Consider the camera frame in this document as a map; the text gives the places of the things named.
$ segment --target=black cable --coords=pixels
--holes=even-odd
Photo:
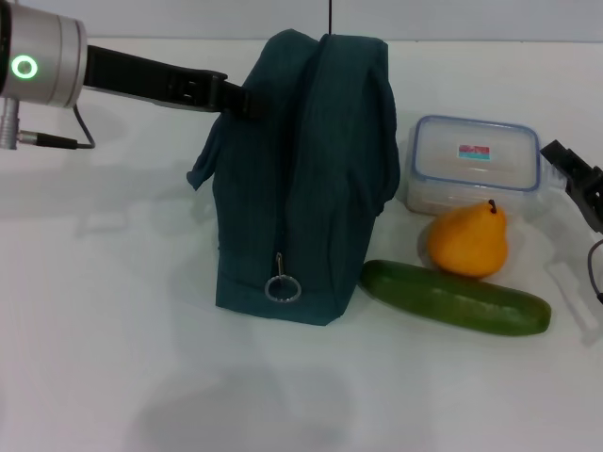
[[[333,0],[329,0],[329,34],[333,34]]]
[[[588,251],[587,266],[588,266],[588,276],[591,279],[591,285],[593,286],[593,289],[595,290],[596,298],[599,301],[601,301],[601,303],[603,303],[603,294],[599,291],[599,288],[596,286],[595,274],[593,273],[593,254],[595,253],[596,249],[599,248],[601,245],[603,245],[603,240],[599,240],[598,242],[596,242],[591,247],[591,250]]]
[[[75,115],[75,118],[77,119],[77,122],[79,122],[80,127],[84,131],[84,135],[86,135],[86,138],[88,139],[88,142],[89,142],[89,144],[77,143],[77,149],[94,149],[96,147],[96,142],[94,141],[94,138],[92,137],[92,134],[90,133],[90,130],[88,130],[86,123],[82,119],[82,115],[79,114],[79,108],[77,108],[77,104],[75,104],[73,106],[73,113]]]

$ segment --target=teal bag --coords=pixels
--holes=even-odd
[[[197,189],[215,174],[218,306],[314,325],[345,312],[399,185],[387,71],[381,40],[268,41],[244,84],[267,113],[220,115],[187,175]]]

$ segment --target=white table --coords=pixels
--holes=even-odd
[[[97,40],[241,83],[261,41]],[[399,141],[430,113],[525,123],[603,164],[603,46],[392,43]],[[593,452],[603,444],[595,235],[563,196],[516,222],[494,281],[546,299],[503,338],[356,292],[326,328],[214,307],[211,187],[185,175],[215,115],[84,92],[93,152],[0,155],[2,452]],[[25,129],[83,139],[70,111]],[[368,258],[418,263],[428,218],[393,200]],[[603,258],[595,262],[603,272]]]

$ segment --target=zipper pull ring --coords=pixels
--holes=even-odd
[[[266,298],[276,303],[292,303],[300,299],[300,296],[302,295],[302,286],[298,280],[292,276],[285,275],[283,255],[280,252],[276,253],[276,267],[279,274],[267,280],[266,285],[264,286],[264,294],[266,295]],[[277,283],[281,289],[284,288],[290,291],[295,290],[295,294],[288,298],[280,298],[272,295],[272,290],[276,288]]]

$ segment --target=green cucumber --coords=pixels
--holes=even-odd
[[[550,306],[534,295],[420,266],[368,261],[360,285],[404,311],[471,330],[525,336],[550,323]]]

